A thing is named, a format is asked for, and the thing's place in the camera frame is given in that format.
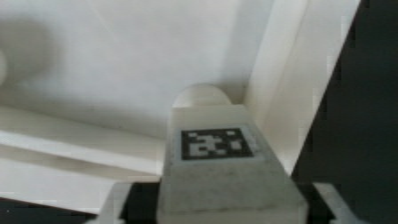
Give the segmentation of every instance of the white surface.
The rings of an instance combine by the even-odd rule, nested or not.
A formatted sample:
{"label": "white surface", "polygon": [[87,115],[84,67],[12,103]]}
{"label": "white surface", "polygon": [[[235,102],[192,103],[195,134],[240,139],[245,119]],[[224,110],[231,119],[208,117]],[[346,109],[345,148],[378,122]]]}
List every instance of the white surface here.
{"label": "white surface", "polygon": [[245,93],[274,0],[2,0],[0,103],[165,138],[197,83]]}
{"label": "white surface", "polygon": [[162,174],[165,141],[0,106],[0,144]]}
{"label": "white surface", "polygon": [[0,146],[0,197],[100,213],[119,181],[158,177]]}
{"label": "white surface", "polygon": [[[254,157],[181,161],[181,130],[247,127]],[[172,109],[158,223],[304,224],[307,203],[242,105]]]}
{"label": "white surface", "polygon": [[[291,173],[359,0],[314,0],[307,2],[307,7],[304,0],[277,3],[245,104],[286,172]],[[284,9],[295,12],[291,17],[284,16]],[[281,30],[284,35],[277,35],[277,28],[284,27],[284,24],[288,24]]]}

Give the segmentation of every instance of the white ledge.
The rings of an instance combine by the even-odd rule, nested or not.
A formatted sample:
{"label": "white ledge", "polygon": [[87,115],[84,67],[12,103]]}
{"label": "white ledge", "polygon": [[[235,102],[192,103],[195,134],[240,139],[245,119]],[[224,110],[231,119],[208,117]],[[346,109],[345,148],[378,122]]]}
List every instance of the white ledge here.
{"label": "white ledge", "polygon": [[0,145],[162,173],[165,141],[0,106]]}

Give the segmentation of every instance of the white wall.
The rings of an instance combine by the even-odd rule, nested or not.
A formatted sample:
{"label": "white wall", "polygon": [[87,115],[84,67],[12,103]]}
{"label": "white wall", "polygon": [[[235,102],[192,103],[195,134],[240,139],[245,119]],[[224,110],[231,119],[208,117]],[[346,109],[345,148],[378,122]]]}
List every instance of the white wall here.
{"label": "white wall", "polygon": [[242,101],[274,0],[2,0],[0,103],[156,137],[179,91]]}
{"label": "white wall", "polygon": [[357,5],[359,0],[279,0],[272,10],[245,105],[288,173],[300,155]]}

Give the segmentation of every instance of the black and white square pattern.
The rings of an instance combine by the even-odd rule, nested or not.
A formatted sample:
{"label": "black and white square pattern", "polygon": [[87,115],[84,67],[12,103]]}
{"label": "black and white square pattern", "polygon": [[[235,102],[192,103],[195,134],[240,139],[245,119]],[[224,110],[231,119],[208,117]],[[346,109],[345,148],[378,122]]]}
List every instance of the black and white square pattern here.
{"label": "black and white square pattern", "polygon": [[181,131],[181,160],[254,157],[240,128]]}

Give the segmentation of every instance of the white rounded tip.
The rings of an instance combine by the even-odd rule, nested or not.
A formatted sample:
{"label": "white rounded tip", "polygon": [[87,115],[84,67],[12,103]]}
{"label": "white rounded tip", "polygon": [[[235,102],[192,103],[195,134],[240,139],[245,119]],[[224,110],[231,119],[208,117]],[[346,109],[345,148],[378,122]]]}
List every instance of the white rounded tip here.
{"label": "white rounded tip", "polygon": [[0,85],[4,84],[5,76],[7,76],[7,61],[4,53],[0,51]]}
{"label": "white rounded tip", "polygon": [[206,84],[188,87],[174,101],[172,107],[229,105],[231,100],[220,89]]}

